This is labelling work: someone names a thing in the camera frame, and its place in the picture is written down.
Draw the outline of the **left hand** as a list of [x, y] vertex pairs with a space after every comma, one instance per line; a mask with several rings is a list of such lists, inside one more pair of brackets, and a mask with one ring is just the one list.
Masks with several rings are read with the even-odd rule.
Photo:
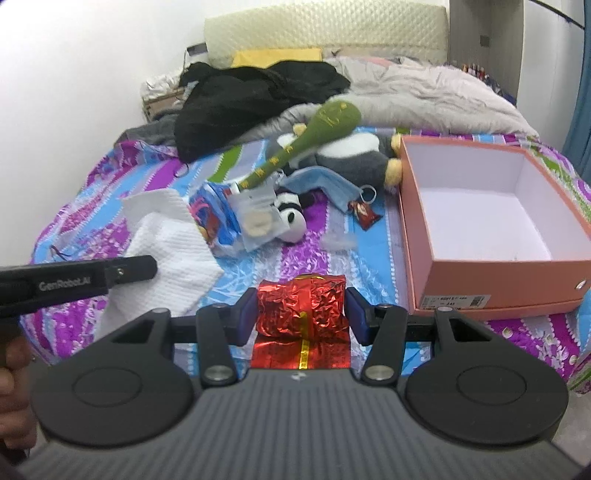
[[10, 449], [30, 449], [37, 441], [37, 422], [30, 407], [29, 374], [32, 352], [25, 337], [6, 346], [1, 368], [1, 439]]

